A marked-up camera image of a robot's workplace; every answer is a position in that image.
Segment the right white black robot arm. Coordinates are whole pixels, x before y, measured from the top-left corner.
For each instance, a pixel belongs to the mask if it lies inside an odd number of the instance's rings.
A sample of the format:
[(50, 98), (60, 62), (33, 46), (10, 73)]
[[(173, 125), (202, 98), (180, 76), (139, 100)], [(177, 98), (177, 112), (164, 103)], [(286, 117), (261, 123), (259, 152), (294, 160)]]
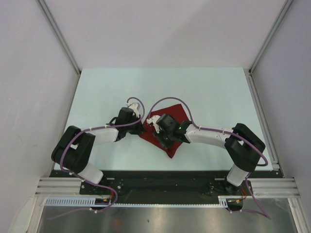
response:
[(221, 190), (237, 194), (245, 178), (258, 166), (265, 144), (246, 125), (236, 124), (231, 130), (204, 128), (192, 121), (179, 123), (169, 114), (155, 115), (147, 120), (155, 129), (154, 136), (168, 149), (174, 143), (203, 143), (225, 149), (233, 161)]

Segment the dark red cloth napkin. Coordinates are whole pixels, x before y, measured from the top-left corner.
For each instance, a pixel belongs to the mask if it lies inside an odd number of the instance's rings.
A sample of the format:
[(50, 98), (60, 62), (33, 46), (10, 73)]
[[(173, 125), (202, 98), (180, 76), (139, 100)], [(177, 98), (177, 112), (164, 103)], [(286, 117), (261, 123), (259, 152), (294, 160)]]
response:
[[(175, 120), (177, 120), (178, 123), (182, 123), (184, 120), (189, 120), (181, 104), (176, 104), (170, 107), (152, 111), (151, 117), (155, 115), (161, 116), (163, 114), (169, 114)], [(161, 146), (160, 142), (154, 136), (154, 133), (156, 132), (155, 128), (153, 126), (148, 125), (146, 120), (143, 122), (143, 127), (145, 129), (145, 132), (140, 134), (139, 137), (153, 144), (159, 149), (163, 150), (168, 155), (168, 157), (173, 158), (177, 149), (181, 146), (181, 143), (174, 142), (172, 146), (170, 146), (168, 149), (165, 149), (164, 147)]]

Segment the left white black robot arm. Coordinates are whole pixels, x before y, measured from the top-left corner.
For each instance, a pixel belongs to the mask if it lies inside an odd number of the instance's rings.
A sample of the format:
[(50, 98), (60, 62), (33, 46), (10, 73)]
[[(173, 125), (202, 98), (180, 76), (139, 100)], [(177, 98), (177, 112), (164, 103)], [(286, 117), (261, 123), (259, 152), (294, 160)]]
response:
[(57, 164), (62, 162), (69, 172), (90, 181), (90, 188), (95, 193), (104, 193), (107, 190), (104, 174), (89, 162), (92, 148), (95, 145), (120, 141), (127, 133), (143, 133), (139, 108), (139, 103), (127, 104), (120, 109), (117, 117), (98, 130), (84, 132), (76, 126), (69, 126), (52, 152), (52, 161)]

